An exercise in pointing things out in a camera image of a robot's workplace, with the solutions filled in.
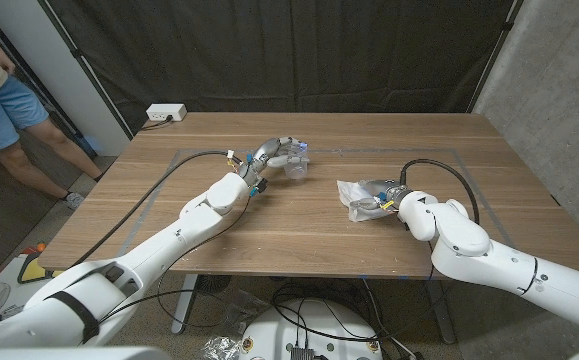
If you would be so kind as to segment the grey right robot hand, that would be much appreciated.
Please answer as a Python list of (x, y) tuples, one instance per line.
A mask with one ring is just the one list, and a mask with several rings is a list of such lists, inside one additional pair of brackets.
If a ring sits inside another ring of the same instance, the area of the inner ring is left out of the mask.
[(398, 211), (400, 203), (412, 190), (396, 180), (360, 180), (359, 185), (368, 195), (350, 202), (353, 208), (365, 210)]

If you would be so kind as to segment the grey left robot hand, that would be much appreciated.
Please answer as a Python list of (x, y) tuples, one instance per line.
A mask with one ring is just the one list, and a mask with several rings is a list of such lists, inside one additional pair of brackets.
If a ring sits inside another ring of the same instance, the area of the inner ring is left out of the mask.
[(239, 165), (238, 174), (249, 187), (261, 180), (267, 167), (283, 168), (288, 178), (303, 179), (308, 170), (308, 144), (293, 137), (271, 138)]

